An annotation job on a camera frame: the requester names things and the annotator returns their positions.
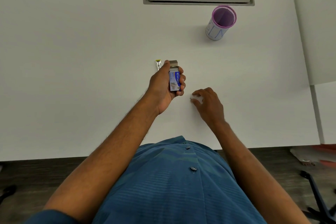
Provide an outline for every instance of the hand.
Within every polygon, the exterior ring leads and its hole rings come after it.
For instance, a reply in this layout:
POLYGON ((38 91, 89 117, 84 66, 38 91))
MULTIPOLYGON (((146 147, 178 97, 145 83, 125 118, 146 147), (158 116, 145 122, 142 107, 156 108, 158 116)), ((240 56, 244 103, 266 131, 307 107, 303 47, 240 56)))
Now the hand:
POLYGON ((170 91, 169 87, 169 69, 170 63, 169 60, 166 60, 163 66, 157 71, 149 81, 149 87, 146 91, 147 95, 154 97, 157 102, 158 114, 163 113, 170 102, 177 96, 182 96, 184 94, 184 89, 186 87, 185 80, 186 76, 183 73, 183 69, 179 67, 180 72, 180 83, 181 91, 170 91))
POLYGON ((200 89, 193 93, 203 97, 201 104, 197 99, 191 99, 191 102, 196 106, 201 118, 213 129, 217 124, 225 124, 224 109, 217 94, 212 88, 200 89))

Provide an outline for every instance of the person's right hand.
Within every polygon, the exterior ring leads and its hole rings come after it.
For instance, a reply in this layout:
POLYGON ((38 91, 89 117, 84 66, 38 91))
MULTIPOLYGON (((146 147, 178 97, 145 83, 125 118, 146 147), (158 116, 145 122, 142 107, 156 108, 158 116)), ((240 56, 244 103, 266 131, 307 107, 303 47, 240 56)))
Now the person's right hand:
POLYGON ((199 114, 209 128, 212 129, 217 124, 225 123, 223 105, 212 88, 197 90, 193 95, 203 97, 202 104, 196 99, 191 99, 191 102, 196 106, 199 114))

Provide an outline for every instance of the gray floor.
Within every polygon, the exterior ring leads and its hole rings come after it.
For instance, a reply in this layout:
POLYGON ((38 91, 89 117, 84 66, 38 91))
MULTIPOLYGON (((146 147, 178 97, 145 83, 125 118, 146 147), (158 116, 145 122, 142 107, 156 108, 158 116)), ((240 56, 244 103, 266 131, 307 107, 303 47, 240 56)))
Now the gray floor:
MULTIPOLYGON (((302 166, 286 147, 252 149, 252 152, 301 209, 305 209, 307 205, 317 207, 308 180, 298 175, 300 170, 308 171, 314 176, 328 207, 336 203, 336 195, 333 193, 333 189, 336 188, 335 169, 323 166, 302 166)), ((18 190, 15 195, 5 199, 0 205, 0 223, 22 223, 31 214, 41 210, 57 186, 83 159, 7 162, 0 173, 0 188, 16 184, 18 190)))

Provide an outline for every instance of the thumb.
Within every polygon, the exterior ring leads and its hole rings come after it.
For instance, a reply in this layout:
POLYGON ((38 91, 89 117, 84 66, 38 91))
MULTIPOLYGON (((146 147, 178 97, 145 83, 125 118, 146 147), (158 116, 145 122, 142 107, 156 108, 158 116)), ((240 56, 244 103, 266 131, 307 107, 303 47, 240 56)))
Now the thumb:
POLYGON ((169 69, 170 69, 170 62, 169 60, 166 60, 165 63, 163 64, 163 66, 160 68, 159 71, 162 71, 162 72, 169 72, 169 69))
POLYGON ((201 106, 201 103, 195 98, 191 99, 190 101, 196 106, 197 109, 201 106))

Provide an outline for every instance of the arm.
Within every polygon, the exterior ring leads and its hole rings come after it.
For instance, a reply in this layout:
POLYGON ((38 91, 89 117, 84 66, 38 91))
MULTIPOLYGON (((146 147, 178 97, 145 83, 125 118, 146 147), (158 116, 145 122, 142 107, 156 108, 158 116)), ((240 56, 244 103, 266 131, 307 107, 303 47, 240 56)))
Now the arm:
POLYGON ((175 96, 183 95, 186 77, 180 68, 180 92, 169 91, 169 61, 155 73, 145 95, 106 140, 60 185, 44 209, 63 212, 81 223, 91 223, 105 196, 125 171, 154 119, 175 96))
POLYGON ((224 119, 223 105, 211 89, 197 90, 203 104, 192 99, 202 119, 217 137, 237 183, 268 224, 310 222, 255 156, 237 138, 224 119))

